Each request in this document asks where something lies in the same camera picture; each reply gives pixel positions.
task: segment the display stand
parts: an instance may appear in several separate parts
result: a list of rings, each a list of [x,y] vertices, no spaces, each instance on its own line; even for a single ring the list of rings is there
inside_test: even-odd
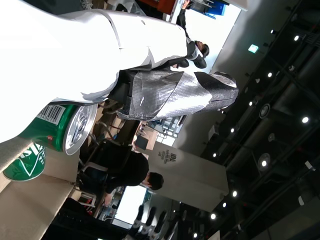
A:
[[[19,137],[0,143],[0,239],[40,240],[76,181],[79,153],[68,156],[50,149],[39,177],[6,179],[2,171],[31,144]]]

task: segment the bright window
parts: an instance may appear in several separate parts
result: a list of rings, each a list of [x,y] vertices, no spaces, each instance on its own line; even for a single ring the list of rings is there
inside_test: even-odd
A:
[[[143,204],[147,189],[143,186],[127,186],[123,193],[115,218],[128,224],[133,224],[139,206]]]

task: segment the green can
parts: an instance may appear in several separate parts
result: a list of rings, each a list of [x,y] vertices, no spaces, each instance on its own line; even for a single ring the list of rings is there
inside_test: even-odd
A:
[[[72,155],[85,142],[98,105],[47,105],[19,135],[36,144]]]
[[[28,181],[38,177],[45,169],[46,148],[32,144],[5,170],[3,175],[12,181]]]

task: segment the can lid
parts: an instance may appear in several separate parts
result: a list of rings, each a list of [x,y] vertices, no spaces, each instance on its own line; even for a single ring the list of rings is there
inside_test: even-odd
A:
[[[73,113],[63,138],[63,151],[73,155],[80,149],[95,122],[98,105],[80,106]]]

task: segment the barcode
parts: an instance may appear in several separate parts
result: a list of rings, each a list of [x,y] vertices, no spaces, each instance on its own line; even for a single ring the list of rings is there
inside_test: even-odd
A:
[[[36,116],[39,119],[45,120],[49,123],[58,125],[62,114],[65,111],[65,107],[60,105],[50,105],[46,106],[42,111]]]

